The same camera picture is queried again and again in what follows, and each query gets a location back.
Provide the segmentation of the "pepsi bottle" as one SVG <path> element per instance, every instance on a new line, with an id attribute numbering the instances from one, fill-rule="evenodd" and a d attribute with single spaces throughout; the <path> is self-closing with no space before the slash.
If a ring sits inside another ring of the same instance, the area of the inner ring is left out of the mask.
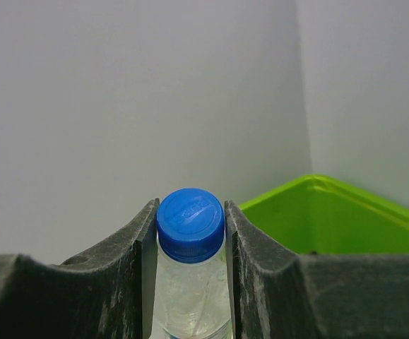
<path id="1" fill-rule="evenodd" d="M 156 213 L 154 319 L 164 338 L 231 338 L 225 216 L 210 192 L 172 192 Z"/>

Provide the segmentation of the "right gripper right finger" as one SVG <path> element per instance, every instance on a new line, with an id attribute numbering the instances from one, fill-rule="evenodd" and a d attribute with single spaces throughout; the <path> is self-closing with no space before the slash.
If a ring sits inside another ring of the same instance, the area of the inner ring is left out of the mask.
<path id="1" fill-rule="evenodd" d="M 296 254 L 224 211 L 235 338 L 409 338 L 409 254 Z"/>

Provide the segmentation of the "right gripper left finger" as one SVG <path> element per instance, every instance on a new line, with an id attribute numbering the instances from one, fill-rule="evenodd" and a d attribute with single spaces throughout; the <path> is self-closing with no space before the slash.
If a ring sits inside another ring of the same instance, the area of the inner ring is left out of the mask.
<path id="1" fill-rule="evenodd" d="M 149 338 L 158 206 L 59 265 L 0 254 L 0 338 Z"/>

